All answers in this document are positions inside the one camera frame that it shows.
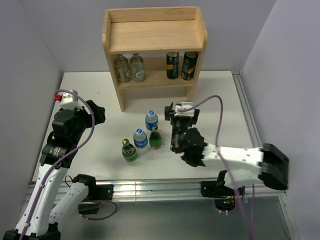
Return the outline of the green glass bottle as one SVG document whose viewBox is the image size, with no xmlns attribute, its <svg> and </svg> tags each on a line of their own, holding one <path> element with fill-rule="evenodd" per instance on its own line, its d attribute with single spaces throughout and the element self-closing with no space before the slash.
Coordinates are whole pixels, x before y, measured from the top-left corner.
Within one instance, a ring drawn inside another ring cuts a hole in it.
<svg viewBox="0 0 320 240">
<path fill-rule="evenodd" d="M 154 125 L 152 127 L 152 131 L 150 134 L 150 138 L 149 138 L 149 144 L 151 146 L 151 148 L 157 150 L 160 149 L 162 146 L 162 137 L 161 134 L 159 132 L 159 128 L 157 125 Z"/>
<path fill-rule="evenodd" d="M 132 145 L 127 138 L 122 140 L 121 151 L 122 151 L 122 156 L 127 162 L 134 162 L 138 157 L 138 153 L 135 146 Z"/>
</svg>

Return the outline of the green glass bottle front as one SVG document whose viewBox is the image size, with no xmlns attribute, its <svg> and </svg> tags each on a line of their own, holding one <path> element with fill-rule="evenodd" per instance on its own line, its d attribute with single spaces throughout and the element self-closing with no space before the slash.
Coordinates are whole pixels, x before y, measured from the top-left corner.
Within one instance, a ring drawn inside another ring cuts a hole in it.
<svg viewBox="0 0 320 240">
<path fill-rule="evenodd" d="M 138 157 L 138 153 L 135 146 L 132 145 L 127 138 L 122 140 L 121 151 L 122 151 L 122 156 L 127 162 L 134 162 Z"/>
</svg>

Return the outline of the dark beverage can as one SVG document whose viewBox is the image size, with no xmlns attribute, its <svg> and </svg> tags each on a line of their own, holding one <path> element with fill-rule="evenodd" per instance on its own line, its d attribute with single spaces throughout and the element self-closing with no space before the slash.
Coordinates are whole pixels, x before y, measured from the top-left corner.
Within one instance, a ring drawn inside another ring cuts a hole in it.
<svg viewBox="0 0 320 240">
<path fill-rule="evenodd" d="M 166 54 L 166 76 L 168 79 L 176 79 L 179 74 L 179 52 Z"/>
<path fill-rule="evenodd" d="M 198 53 L 195 51 L 186 51 L 184 53 L 181 78 L 189 81 L 194 77 L 195 68 L 197 64 Z"/>
</svg>

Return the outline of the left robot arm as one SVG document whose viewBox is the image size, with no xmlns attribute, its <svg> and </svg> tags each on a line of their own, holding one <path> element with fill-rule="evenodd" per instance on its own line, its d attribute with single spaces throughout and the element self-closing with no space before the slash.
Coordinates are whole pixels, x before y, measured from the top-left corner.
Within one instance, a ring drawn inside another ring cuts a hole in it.
<svg viewBox="0 0 320 240">
<path fill-rule="evenodd" d="M 54 205 L 60 184 L 67 174 L 86 129 L 94 130 L 106 120 L 105 108 L 87 100 L 84 106 L 77 101 L 60 102 L 54 115 L 52 131 L 43 147 L 36 185 L 23 216 L 15 229 L 4 233 L 5 240 L 59 240 L 63 221 L 78 204 L 96 197 L 98 188 L 93 176 L 79 174 L 71 189 Z"/>
</svg>

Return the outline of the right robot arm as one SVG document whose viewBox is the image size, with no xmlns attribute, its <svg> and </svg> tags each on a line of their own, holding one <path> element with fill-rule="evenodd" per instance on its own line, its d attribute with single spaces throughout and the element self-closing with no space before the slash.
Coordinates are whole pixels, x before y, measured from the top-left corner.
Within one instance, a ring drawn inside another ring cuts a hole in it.
<svg viewBox="0 0 320 240">
<path fill-rule="evenodd" d="M 172 126 L 170 150 L 192 167 L 220 166 L 216 189 L 222 195 L 243 186 L 264 184 L 286 191 L 289 187 L 289 158 L 271 143 L 261 147 L 235 148 L 207 143 L 194 125 L 199 109 L 192 101 L 170 104 L 164 118 Z"/>
</svg>

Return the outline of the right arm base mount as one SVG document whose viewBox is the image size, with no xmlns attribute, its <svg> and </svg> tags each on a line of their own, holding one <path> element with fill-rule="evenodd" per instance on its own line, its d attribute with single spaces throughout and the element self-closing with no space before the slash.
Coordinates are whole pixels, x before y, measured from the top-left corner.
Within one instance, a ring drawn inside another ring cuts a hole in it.
<svg viewBox="0 0 320 240">
<path fill-rule="evenodd" d="M 240 204 L 244 206 L 245 204 L 245 187 L 242 186 L 238 188 L 239 200 L 235 191 L 224 185 L 217 185 L 215 180 L 213 181 L 201 181 L 200 194 L 204 198 L 213 199 L 214 210 L 219 215 L 228 216 L 231 212 L 235 210 L 240 210 Z"/>
</svg>

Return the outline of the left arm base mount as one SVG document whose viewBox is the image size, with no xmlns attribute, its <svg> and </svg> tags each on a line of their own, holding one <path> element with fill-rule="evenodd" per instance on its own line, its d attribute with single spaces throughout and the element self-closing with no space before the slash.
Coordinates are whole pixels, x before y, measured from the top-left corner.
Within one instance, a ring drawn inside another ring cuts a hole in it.
<svg viewBox="0 0 320 240">
<path fill-rule="evenodd" d="M 78 205 L 78 213 L 82 216 L 96 215 L 103 203 L 109 203 L 113 198 L 113 184 L 97 184 L 89 189 L 89 195 Z"/>
</svg>

